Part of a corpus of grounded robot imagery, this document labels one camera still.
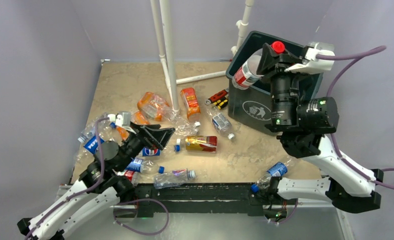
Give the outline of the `water bottle lake picture label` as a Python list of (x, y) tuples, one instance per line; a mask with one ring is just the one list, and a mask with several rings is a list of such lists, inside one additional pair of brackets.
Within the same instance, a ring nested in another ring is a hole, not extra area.
[[(270, 47), (276, 54), (282, 54), (285, 52), (286, 47), (281, 41), (274, 41)], [(256, 50), (237, 70), (231, 80), (232, 85), (238, 90), (247, 90), (254, 83), (262, 79), (263, 75), (257, 74), (257, 69), (262, 59), (263, 49)], [(270, 80), (281, 79), (284, 74), (276, 74)]]

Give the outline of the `crushed bottle purple label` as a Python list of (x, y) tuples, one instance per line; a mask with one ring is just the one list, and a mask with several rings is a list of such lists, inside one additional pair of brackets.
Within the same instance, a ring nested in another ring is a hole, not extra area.
[(162, 173), (154, 177), (153, 186), (155, 189), (164, 189), (179, 187), (187, 184), (197, 177), (194, 170), (186, 168), (180, 170), (173, 170), (171, 172)]

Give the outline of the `red gold label bottle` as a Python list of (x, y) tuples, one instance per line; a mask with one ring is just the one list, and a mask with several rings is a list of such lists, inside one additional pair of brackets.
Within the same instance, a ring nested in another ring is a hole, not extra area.
[(216, 153), (217, 148), (218, 138), (216, 136), (190, 135), (177, 138), (174, 143), (176, 152), (186, 150), (189, 152)]

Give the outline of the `clear bottle white barcode label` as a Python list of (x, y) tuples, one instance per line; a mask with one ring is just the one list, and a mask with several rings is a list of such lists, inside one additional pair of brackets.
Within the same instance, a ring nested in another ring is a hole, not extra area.
[(227, 119), (227, 117), (216, 105), (209, 105), (206, 111), (210, 116), (213, 127), (222, 137), (225, 137), (229, 140), (235, 138), (232, 123)]

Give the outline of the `small pepsi bottle blue cap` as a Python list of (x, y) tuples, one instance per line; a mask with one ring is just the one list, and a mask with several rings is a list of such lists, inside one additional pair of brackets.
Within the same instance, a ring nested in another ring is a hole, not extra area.
[(160, 155), (161, 151), (159, 149), (150, 149), (147, 147), (144, 147), (138, 154), (139, 157), (159, 157)]

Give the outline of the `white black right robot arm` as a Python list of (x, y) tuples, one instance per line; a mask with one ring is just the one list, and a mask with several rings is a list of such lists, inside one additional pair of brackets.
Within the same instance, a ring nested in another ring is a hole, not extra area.
[(289, 52), (281, 41), (262, 46), (256, 73), (270, 85), (271, 123), (266, 127), (277, 134), (288, 155), (324, 172), (322, 178), (312, 180), (272, 176), (260, 189), (269, 202), (320, 200), (353, 214), (380, 208), (382, 197), (375, 188), (383, 181), (383, 171), (354, 162), (332, 140), (339, 123), (335, 99), (300, 97), (300, 81), (330, 71), (335, 61), (343, 59), (335, 55), (332, 45), (321, 42), (305, 46), (300, 56)]

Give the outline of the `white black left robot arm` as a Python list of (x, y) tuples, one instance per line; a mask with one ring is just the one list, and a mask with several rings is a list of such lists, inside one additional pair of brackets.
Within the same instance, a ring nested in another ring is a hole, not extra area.
[(113, 205), (141, 202), (132, 181), (118, 175), (144, 148), (162, 150), (176, 131), (159, 124), (127, 126), (129, 137), (122, 144), (98, 141), (91, 162), (70, 189), (48, 209), (23, 218), (17, 227), (26, 240), (61, 240), (80, 224)]

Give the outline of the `dark green trash bin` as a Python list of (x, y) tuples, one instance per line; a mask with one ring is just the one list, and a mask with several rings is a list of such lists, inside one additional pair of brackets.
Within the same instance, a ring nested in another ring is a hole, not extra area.
[(299, 131), (316, 135), (327, 134), (329, 128), (326, 106), (315, 99), (322, 82), (322, 74), (281, 73), (272, 77), (274, 92), (269, 83), (258, 80), (246, 90), (229, 84), (228, 115), (252, 129), (268, 135), (275, 135), (275, 130), (282, 131), (284, 125), (278, 120), (281, 110), (289, 111), (285, 101), (288, 97), (295, 126), (287, 125), (286, 131)]

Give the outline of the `water bottle blue label cap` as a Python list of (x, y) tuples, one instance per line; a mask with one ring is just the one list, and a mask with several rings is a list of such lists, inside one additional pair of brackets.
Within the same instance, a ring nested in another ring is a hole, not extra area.
[(142, 158), (135, 158), (134, 160), (132, 160), (127, 165), (125, 170), (138, 172), (146, 175), (163, 174), (165, 172), (165, 168), (163, 166), (158, 165), (149, 159)]

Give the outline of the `small bottle red white label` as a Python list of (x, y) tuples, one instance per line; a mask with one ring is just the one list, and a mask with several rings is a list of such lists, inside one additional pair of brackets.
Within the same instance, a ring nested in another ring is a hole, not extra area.
[(137, 171), (123, 170), (117, 172), (117, 175), (127, 178), (134, 187), (136, 187), (141, 180), (141, 174)]

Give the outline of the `orange label tea bottle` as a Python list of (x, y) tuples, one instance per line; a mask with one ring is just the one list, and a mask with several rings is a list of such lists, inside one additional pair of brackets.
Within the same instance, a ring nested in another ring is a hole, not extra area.
[(193, 87), (183, 88), (180, 96), (186, 108), (186, 117), (190, 122), (199, 122), (201, 109), (198, 102), (196, 91)]

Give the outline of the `large pepsi bottle blue label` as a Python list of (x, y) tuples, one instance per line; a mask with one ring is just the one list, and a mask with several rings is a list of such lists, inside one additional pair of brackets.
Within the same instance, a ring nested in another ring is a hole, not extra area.
[[(107, 118), (108, 113), (104, 112), (102, 115), (91, 120), (81, 131), (78, 141), (81, 143), (81, 148), (78, 150), (75, 159), (78, 164), (86, 164), (88, 160), (93, 160), (94, 154), (98, 149), (98, 141), (96, 138), (95, 125), (96, 122), (101, 118)], [(114, 141), (120, 143), (122, 138), (116, 127), (112, 124), (109, 119), (99, 122), (98, 124), (98, 134), (100, 137), (100, 142), (104, 143), (107, 141)]]

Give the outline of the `yellow black screwdriver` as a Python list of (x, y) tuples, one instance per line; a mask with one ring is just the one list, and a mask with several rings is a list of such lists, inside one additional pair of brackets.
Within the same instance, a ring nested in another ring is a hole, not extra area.
[(227, 96), (224, 96), (224, 97), (222, 97), (222, 98), (220, 98), (220, 99), (214, 101), (212, 104), (213, 104), (214, 106), (216, 106), (218, 109), (224, 109), (224, 108), (227, 107), (228, 102), (229, 102), (228, 97), (227, 97)]
[(220, 110), (226, 108), (227, 106), (228, 106), (228, 100), (227, 100), (227, 99), (225, 99), (225, 100), (219, 100), (219, 101), (217, 102), (217, 108), (220, 109)]

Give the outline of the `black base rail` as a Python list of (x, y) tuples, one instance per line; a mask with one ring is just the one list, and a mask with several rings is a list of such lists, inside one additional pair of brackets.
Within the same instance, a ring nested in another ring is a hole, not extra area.
[(155, 213), (246, 214), (251, 217), (273, 215), (282, 206), (293, 208), (296, 200), (280, 200), (253, 193), (250, 182), (186, 183), (178, 187), (155, 189), (141, 183), (126, 197), (139, 200), (138, 217), (151, 218)]

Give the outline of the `white pvc pipe frame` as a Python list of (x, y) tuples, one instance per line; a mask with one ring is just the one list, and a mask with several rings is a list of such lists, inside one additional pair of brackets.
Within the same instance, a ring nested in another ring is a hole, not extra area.
[(222, 77), (225, 71), (177, 77), (176, 61), (231, 61), (243, 45), (255, 2), (241, 0), (150, 1), (158, 56), (173, 109), (179, 111), (177, 86)]

